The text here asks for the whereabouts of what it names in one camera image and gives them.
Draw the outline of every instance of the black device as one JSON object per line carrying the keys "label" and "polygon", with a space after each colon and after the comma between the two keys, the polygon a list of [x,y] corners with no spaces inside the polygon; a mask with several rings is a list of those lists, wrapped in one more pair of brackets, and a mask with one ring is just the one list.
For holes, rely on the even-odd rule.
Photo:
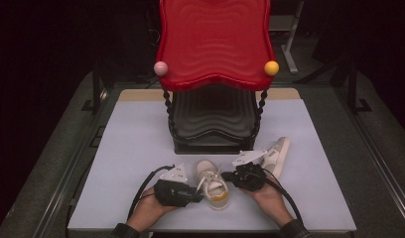
{"label": "black device", "polygon": [[[143,193],[144,188],[147,186],[153,176],[161,170],[171,170],[174,167],[175,166],[160,167],[147,176],[143,184],[141,184],[140,188],[138,189],[134,200],[132,201],[127,219],[131,216],[138,201],[142,198],[141,194]],[[184,184],[183,182],[163,179],[157,180],[156,184],[154,185],[154,195],[156,196],[157,200],[164,206],[185,207],[190,202],[200,202],[203,199],[202,191],[197,190],[196,187],[191,187],[187,184]]]}
{"label": "black device", "polygon": [[277,184],[268,179],[267,175],[264,173],[264,169],[262,169],[259,164],[254,165],[252,162],[250,162],[245,165],[237,166],[234,172],[223,172],[221,173],[221,176],[225,181],[231,181],[234,186],[250,191],[261,189],[265,183],[271,185],[282,193],[283,196],[289,201],[290,205],[295,211],[296,217],[303,223],[301,213],[299,212],[296,203],[293,201],[293,198],[289,193],[287,193],[287,191],[278,181]]}
{"label": "black device", "polygon": [[190,202],[203,199],[202,190],[197,190],[183,182],[159,179],[154,185],[154,194],[164,206],[185,207]]}
{"label": "black device", "polygon": [[225,181],[231,181],[234,186],[251,191],[261,189],[267,178],[264,169],[252,162],[237,166],[234,172],[224,172],[221,176]]}

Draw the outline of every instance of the shoelace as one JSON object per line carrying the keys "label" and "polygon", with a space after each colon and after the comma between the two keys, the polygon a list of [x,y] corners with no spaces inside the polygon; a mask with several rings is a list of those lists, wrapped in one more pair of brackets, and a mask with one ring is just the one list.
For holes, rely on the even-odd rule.
{"label": "shoelace", "polygon": [[197,190],[200,190],[201,186],[203,185],[203,183],[205,181],[208,182],[208,184],[212,181],[217,181],[220,183],[220,185],[222,185],[220,178],[218,178],[220,171],[218,171],[217,174],[215,174],[213,171],[206,171],[204,172],[204,176],[202,177],[199,185],[197,186]]}

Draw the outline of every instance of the white tag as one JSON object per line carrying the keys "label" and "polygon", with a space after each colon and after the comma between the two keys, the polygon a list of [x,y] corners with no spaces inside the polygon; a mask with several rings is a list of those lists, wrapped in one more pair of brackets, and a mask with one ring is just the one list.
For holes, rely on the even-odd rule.
{"label": "white tag", "polygon": [[260,159],[264,156],[265,152],[263,151],[241,151],[239,157],[232,162],[236,166],[246,165],[249,162],[253,162],[257,159]]}
{"label": "white tag", "polygon": [[185,173],[184,164],[178,165],[173,169],[167,171],[166,173],[160,176],[162,180],[178,181],[178,182],[187,182],[187,174]]}

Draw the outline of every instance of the black chair base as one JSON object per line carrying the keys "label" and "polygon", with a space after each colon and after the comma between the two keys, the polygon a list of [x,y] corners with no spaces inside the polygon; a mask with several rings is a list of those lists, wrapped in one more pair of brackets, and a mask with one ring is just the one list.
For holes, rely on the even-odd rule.
{"label": "black chair base", "polygon": [[167,106],[176,154],[238,154],[253,149],[262,113],[254,91],[210,84],[174,92]]}

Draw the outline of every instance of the pink ball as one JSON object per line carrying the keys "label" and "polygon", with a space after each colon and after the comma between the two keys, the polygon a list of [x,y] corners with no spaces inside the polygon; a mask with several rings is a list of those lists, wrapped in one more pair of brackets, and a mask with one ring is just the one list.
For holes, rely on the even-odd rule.
{"label": "pink ball", "polygon": [[168,72],[168,65],[163,61],[158,61],[154,64],[154,71],[157,75],[163,76]]}

